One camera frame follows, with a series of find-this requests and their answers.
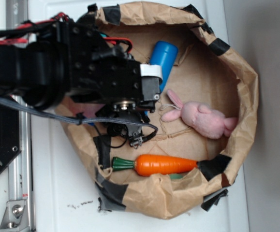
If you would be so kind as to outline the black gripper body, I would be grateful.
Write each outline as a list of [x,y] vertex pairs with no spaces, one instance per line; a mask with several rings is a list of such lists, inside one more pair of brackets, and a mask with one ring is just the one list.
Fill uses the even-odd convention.
[[69,29],[71,99],[104,104],[97,116],[110,118],[109,134],[124,136],[134,148],[152,139],[157,132],[144,136],[141,123],[149,123],[145,112],[154,112],[160,98],[161,67],[136,61],[121,47],[131,46],[129,40],[103,37],[94,25],[72,23]]

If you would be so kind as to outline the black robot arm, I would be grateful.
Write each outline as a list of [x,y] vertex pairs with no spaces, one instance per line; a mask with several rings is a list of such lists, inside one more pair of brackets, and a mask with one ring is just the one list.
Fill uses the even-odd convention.
[[154,112],[160,98],[162,69],[136,61],[132,47],[127,38],[68,17],[0,30],[0,104],[6,95],[20,96],[36,115],[64,97],[101,104],[94,121],[137,148],[158,131],[144,135],[142,128],[150,126],[145,113]]

